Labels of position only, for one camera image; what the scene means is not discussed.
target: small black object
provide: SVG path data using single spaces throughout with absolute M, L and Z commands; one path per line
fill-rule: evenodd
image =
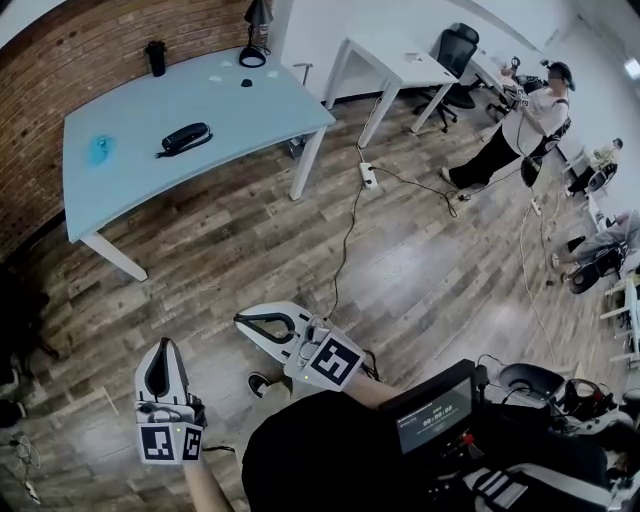
M 246 62 L 248 59 L 258 59 L 256 64 L 249 64 Z M 245 46 L 240 52 L 240 65 L 245 68 L 259 68 L 266 64 L 267 58 L 256 46 Z
M 149 57 L 151 72 L 155 77 L 164 75 L 167 69 L 166 63 L 164 61 L 164 53 L 166 51 L 166 45 L 163 41 L 151 41 L 144 49 L 144 52 Z
M 165 149 L 161 153 L 156 153 L 156 158 L 176 156 L 195 147 L 209 142 L 213 138 L 211 129 L 204 123 L 194 123 L 162 139 L 162 147 Z

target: timer display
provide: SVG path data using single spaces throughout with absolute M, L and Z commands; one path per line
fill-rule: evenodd
M 396 420 L 402 453 L 428 443 L 471 414 L 471 382 L 461 382 L 442 396 Z

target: white sleeve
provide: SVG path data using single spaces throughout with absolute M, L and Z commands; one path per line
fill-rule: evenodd
M 556 103 L 538 118 L 545 136 L 553 135 L 563 125 L 567 119 L 568 110 L 564 103 Z

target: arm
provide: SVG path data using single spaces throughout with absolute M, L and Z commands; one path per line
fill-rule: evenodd
M 197 512 L 233 512 L 220 484 L 207 466 L 204 454 L 200 455 L 200 460 L 186 462 L 183 467 L 193 506 Z
M 370 379 L 363 373 L 356 373 L 344 388 L 344 392 L 365 407 L 375 409 L 401 394 L 402 390 Z

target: black cable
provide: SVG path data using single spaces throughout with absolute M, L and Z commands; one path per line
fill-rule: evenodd
M 362 369 L 370 379 L 380 382 L 380 374 L 378 373 L 378 362 L 376 360 L 376 355 L 373 352 L 371 352 L 371 350 L 365 350 L 364 353 L 371 357 L 371 361 L 373 362 L 373 368 L 367 366 L 365 363 L 362 363 L 361 365 Z
M 476 366 L 478 366 L 480 364 L 480 361 L 482 361 L 483 357 L 488 357 L 489 359 L 493 359 L 496 363 L 500 363 L 502 366 L 507 366 L 506 364 L 504 364 L 502 361 L 500 361 L 500 359 L 498 359 L 497 357 L 493 357 L 491 354 L 482 354 L 479 358 L 478 361 L 476 361 Z
M 428 190 L 429 192 L 433 192 L 434 194 L 438 194 L 439 196 L 443 197 L 444 200 L 447 202 L 447 208 L 449 209 L 449 215 L 451 215 L 454 219 L 458 218 L 458 212 L 453 207 L 453 205 L 451 204 L 451 201 L 449 199 L 449 194 L 455 194 L 456 193 L 455 190 L 450 190 L 449 192 L 444 193 L 444 192 L 440 192 L 439 190 L 436 190 L 434 188 L 427 187 L 426 185 L 423 185 L 422 183 L 418 183 L 417 181 L 405 180 L 404 178 L 401 178 L 397 174 L 394 174 L 391 171 L 387 171 L 386 169 L 383 169 L 382 167 L 371 166 L 371 169 L 375 169 L 377 171 L 386 172 L 387 174 L 390 174 L 391 176 L 393 176 L 395 179 L 401 181 L 402 183 L 407 183 L 409 185 L 415 185 L 416 187 L 420 187 L 420 188 L 423 188 L 425 190 Z
M 333 304 L 333 307 L 331 308 L 331 311 L 329 312 L 329 314 L 325 317 L 326 319 L 331 318 L 331 315 L 333 315 L 334 311 L 338 307 L 338 302 L 340 300 L 340 296 L 338 295 L 338 276 L 342 271 L 342 267 L 344 267 L 344 264 L 347 262 L 347 238 L 349 238 L 349 235 L 351 234 L 351 232 L 353 231 L 353 228 L 356 225 L 356 208 L 358 206 L 358 199 L 360 199 L 360 194 L 362 194 L 363 189 L 364 189 L 364 183 L 361 183 L 360 189 L 358 190 L 358 194 L 356 195 L 356 200 L 353 202 L 353 210 L 351 211 L 351 227 L 349 228 L 349 231 L 347 231 L 347 234 L 344 236 L 344 239 L 342 240 L 342 263 L 340 263 L 338 270 L 336 270 L 336 273 L 333 275 L 333 288 L 336 292 L 336 301 Z
M 509 398 L 511 398 L 511 395 L 513 395 L 516 391 L 529 391 L 531 392 L 532 390 L 530 388 L 515 388 L 512 389 L 511 391 L 509 391 L 509 394 L 504 397 L 504 400 L 502 401 L 502 403 L 500 405 L 505 405 L 507 403 L 507 401 L 509 400 Z
M 231 446 L 212 446 L 211 448 L 203 448 L 203 452 L 215 452 L 217 450 L 224 450 L 226 452 L 236 453 L 235 448 L 231 448 Z

